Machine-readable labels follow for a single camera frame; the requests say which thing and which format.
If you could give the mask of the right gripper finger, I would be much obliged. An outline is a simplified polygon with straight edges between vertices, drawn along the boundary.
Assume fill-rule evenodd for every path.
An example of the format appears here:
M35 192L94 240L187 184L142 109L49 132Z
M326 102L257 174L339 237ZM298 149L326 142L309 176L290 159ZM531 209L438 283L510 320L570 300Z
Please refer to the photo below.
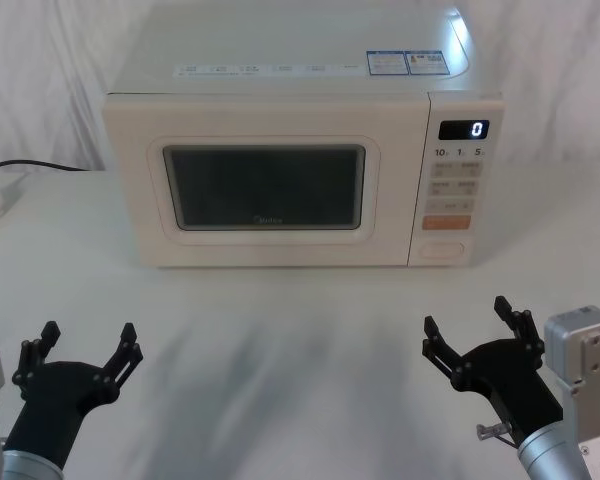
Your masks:
M522 343L525 352L532 359L533 367L539 369L543 364L542 355L545 353L545 344L539 336L531 311L528 309L514 310L502 295L495 297L494 311L514 333L514 337Z
M465 391L466 378L463 358L446 343L432 316L424 318L424 333L423 356L449 379L455 390Z

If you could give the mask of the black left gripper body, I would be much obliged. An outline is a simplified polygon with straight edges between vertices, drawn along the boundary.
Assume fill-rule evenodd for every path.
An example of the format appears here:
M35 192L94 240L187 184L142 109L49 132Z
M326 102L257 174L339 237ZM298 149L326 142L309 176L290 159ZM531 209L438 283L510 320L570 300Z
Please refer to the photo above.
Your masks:
M3 450L24 452L62 469L82 423L119 397L112 370L83 362L23 364L13 374L24 405Z

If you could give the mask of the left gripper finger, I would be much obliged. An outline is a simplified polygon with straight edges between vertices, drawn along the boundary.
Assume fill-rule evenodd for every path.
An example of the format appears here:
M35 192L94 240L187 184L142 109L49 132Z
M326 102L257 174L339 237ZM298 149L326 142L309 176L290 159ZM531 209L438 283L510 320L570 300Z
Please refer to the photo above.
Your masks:
M34 371L44 364L51 349L56 345L61 335L58 324L48 321L40 334L34 340L21 342L18 367L12 376L12 382L17 386L24 386Z
M120 334L115 352L94 376L95 384L120 389L143 360L134 325L127 322Z

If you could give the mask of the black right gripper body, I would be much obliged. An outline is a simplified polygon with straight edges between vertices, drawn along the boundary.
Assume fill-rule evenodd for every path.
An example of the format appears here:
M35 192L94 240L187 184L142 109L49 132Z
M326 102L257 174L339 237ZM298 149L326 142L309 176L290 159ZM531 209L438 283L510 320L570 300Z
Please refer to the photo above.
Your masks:
M541 378L544 342L500 339L456 358L453 387L488 400L515 442L561 421L563 409Z

